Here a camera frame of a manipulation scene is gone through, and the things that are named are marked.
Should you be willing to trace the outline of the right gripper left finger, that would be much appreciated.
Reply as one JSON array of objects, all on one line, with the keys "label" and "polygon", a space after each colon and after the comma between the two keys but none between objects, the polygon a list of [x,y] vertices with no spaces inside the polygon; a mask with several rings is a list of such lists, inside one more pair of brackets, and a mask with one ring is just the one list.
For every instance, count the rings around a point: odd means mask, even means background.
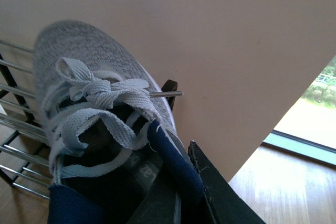
[{"label": "right gripper left finger", "polygon": [[162,166],[150,191],[128,223],[181,223],[181,196],[166,166]]}]

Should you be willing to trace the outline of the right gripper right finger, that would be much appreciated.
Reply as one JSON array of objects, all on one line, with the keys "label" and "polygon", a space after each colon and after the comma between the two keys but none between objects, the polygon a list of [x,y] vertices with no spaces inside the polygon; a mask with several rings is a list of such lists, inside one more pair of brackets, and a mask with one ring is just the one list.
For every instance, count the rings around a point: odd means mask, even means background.
[{"label": "right gripper right finger", "polygon": [[188,154],[204,183],[204,201],[198,223],[264,223],[235,193],[195,141]]}]

